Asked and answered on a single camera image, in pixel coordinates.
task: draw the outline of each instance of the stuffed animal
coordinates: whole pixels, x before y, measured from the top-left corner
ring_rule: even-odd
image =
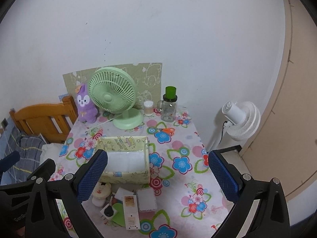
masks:
[[[81,84],[76,89],[78,118],[81,122],[94,123],[98,110],[88,95],[87,84]]]

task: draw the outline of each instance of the floral tablecloth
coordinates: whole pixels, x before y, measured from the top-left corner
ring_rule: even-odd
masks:
[[[131,130],[117,129],[111,121],[106,122],[109,117],[105,112],[93,124],[75,122],[51,180],[75,173],[86,163],[93,155],[98,137],[146,135],[151,179],[149,184],[139,187],[154,189],[158,210],[153,214],[140,213],[141,229],[128,231],[112,221],[106,222],[101,217],[100,208],[94,206],[90,198],[83,202],[83,207],[91,220],[105,237],[211,237],[227,216],[232,203],[226,200],[208,167],[207,152],[187,109],[180,107],[172,123],[163,122],[160,112],[155,109],[154,115],[144,116],[142,124]],[[174,135],[169,136],[157,130],[159,128],[174,128]],[[58,206],[70,235],[76,237],[61,201],[58,201]]]

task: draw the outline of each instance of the fan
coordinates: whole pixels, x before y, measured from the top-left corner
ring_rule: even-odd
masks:
[[[226,125],[227,133],[236,141],[250,138],[261,120],[259,109],[249,101],[236,104],[229,101],[222,107],[222,113],[230,121]]]
[[[136,101],[136,85],[125,71],[104,67],[93,74],[88,84],[89,96],[100,108],[121,115],[113,119],[119,129],[133,129],[143,121],[140,110],[132,108]]]

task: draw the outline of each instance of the wooden headboard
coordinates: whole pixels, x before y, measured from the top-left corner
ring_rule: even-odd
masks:
[[[70,126],[65,119],[69,116],[74,124],[77,117],[77,107],[72,96],[66,96],[60,104],[38,104],[22,108],[18,112],[10,111],[15,125],[26,134],[42,134],[49,142],[64,143],[70,132]],[[55,119],[60,133],[54,125]]]

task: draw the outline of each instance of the glass pitcher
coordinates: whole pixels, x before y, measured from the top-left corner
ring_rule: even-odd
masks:
[[[176,88],[167,86],[163,100],[158,101],[158,110],[161,111],[161,119],[167,122],[173,122],[177,110]]]

